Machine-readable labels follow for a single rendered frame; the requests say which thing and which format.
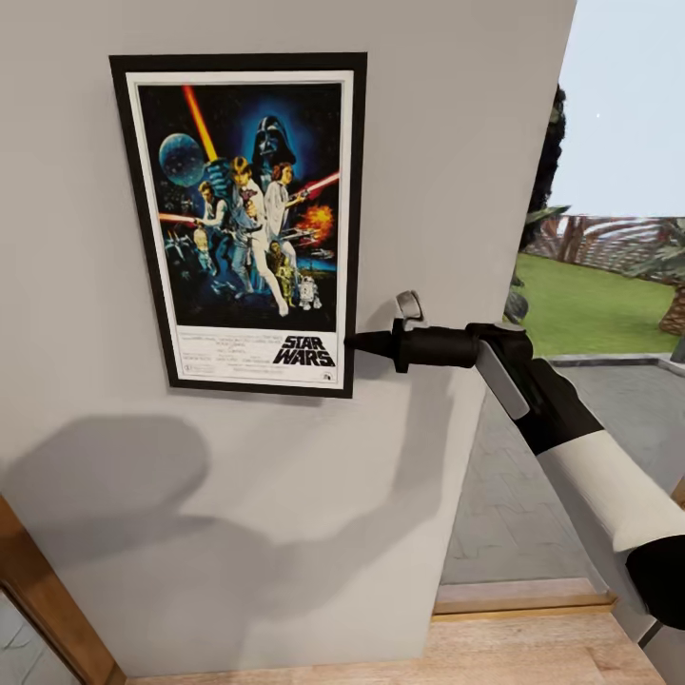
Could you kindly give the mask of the poster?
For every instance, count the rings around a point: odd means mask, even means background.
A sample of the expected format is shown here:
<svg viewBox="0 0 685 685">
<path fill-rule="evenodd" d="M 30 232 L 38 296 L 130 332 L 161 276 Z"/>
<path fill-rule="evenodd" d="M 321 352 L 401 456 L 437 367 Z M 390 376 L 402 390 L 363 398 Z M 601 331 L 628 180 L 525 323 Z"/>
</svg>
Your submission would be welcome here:
<svg viewBox="0 0 685 685">
<path fill-rule="evenodd" d="M 368 53 L 108 59 L 170 386 L 352 399 Z"/>
</svg>

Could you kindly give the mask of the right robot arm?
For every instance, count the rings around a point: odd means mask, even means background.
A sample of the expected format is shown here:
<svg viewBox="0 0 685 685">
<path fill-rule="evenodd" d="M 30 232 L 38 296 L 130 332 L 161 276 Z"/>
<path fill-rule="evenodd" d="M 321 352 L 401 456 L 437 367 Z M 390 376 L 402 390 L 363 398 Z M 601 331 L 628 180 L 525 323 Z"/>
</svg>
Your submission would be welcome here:
<svg viewBox="0 0 685 685">
<path fill-rule="evenodd" d="M 685 507 L 678 507 L 580 401 L 573 384 L 532 359 L 525 328 L 429 325 L 416 290 L 397 296 L 392 332 L 343 344 L 410 364 L 474 365 L 525 438 L 608 587 L 642 617 L 655 616 L 685 648 Z"/>
</svg>

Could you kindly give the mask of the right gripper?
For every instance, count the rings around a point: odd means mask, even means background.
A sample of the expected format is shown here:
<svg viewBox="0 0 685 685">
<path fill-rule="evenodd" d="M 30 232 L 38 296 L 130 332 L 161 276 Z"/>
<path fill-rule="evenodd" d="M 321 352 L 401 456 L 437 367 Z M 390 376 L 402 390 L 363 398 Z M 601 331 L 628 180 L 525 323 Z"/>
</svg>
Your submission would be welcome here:
<svg viewBox="0 0 685 685">
<path fill-rule="evenodd" d="M 344 338 L 343 344 L 394 360 L 396 373 L 407 373 L 410 364 L 446 365 L 451 353 L 450 328 L 429 325 L 428 328 L 403 329 L 404 318 L 394 318 L 392 332 L 356 333 Z"/>
</svg>

